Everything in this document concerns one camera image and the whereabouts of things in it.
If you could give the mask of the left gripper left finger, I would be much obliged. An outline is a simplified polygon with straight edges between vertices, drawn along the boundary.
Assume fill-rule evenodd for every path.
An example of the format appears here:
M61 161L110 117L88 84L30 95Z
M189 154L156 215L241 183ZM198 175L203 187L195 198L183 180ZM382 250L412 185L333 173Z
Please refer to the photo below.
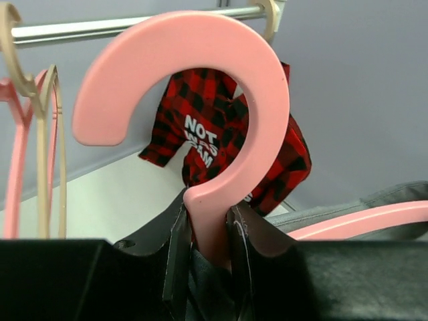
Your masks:
M191 228L183 196L116 243L1 242L2 320L184 320Z

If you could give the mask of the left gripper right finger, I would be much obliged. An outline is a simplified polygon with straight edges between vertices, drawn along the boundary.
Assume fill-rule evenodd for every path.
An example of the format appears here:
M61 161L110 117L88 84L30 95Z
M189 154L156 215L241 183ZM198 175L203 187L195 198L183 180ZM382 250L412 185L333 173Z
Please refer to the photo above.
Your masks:
M238 320L426 320L424 241L296 241L227 213Z

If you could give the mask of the grey shirt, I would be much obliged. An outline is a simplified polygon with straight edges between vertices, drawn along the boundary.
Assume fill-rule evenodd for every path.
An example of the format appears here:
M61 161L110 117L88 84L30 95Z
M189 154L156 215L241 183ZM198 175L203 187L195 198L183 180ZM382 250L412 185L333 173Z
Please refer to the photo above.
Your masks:
M291 232L322 221L351 213L377 209L388 205L427 200L427 182L415 181L389 187L351 203L329 207L315 207L293 211L265 220L280 231ZM354 237L355 240L427 241L427 223L412 223L371 231ZM193 249L189 266L189 294L186 320L234 320L235 304L231 294L231 274L210 264Z

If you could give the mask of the red black plaid shirt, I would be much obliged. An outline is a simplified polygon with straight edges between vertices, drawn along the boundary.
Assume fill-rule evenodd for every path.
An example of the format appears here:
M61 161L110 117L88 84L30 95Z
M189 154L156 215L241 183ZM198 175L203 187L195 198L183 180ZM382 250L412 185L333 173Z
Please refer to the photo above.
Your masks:
M139 157L165 167L178 149L190 149L181 171L185 186L205 183L238 155L248 128L248 108L237 83L227 74L195 68L173 74L158 105L150 143ZM272 212L312 169L309 149L290 117L282 147L270 170L245 201L259 215Z

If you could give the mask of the pink hanger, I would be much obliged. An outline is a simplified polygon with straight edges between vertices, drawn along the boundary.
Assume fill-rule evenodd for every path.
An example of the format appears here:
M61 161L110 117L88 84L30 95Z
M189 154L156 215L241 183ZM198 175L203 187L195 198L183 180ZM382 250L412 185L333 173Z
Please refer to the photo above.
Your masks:
M87 71L74 105L72 130L86 146L120 144L137 103L157 82L198 67L229 74L242 88L249 110L247 136L235 160L183 197L199 251L211 263L227 267L226 213L270 169L290 110L280 61L257 32L209 11L163 13L127 29Z
M3 236L18 237L19 207L23 188L25 155L31 121L37 122L37 200L38 235L49 238L51 203L53 193L56 154L60 155L60 210L58 236L66 236L66 149L62 95L58 71L55 65L39 73L35 79L37 96L21 104L12 80L1 80L1 101L8 104L16 125L9 179L5 198L5 220Z

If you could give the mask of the beige hanger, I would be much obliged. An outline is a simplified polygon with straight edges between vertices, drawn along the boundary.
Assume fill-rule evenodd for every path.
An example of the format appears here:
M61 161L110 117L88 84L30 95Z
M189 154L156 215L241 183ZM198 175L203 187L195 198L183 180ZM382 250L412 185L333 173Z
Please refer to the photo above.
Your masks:
M54 173L60 174L58 236L66 237L67 229L67 168L64 116L60 80L56 65L37 76L21 69L12 29L21 22L18 10L1 3L1 51L9 72L1 79L1 101L7 103L15 122L15 139L9 167L5 198L3 236L15 239L19 235L19 207L23 188L23 173L31 123L37 123L37 214L38 236L50 237L51 204Z
M280 8L274 0L249 0L250 5L257 5L263 9L265 13L265 29L263 38L271 44L278 28L280 21Z

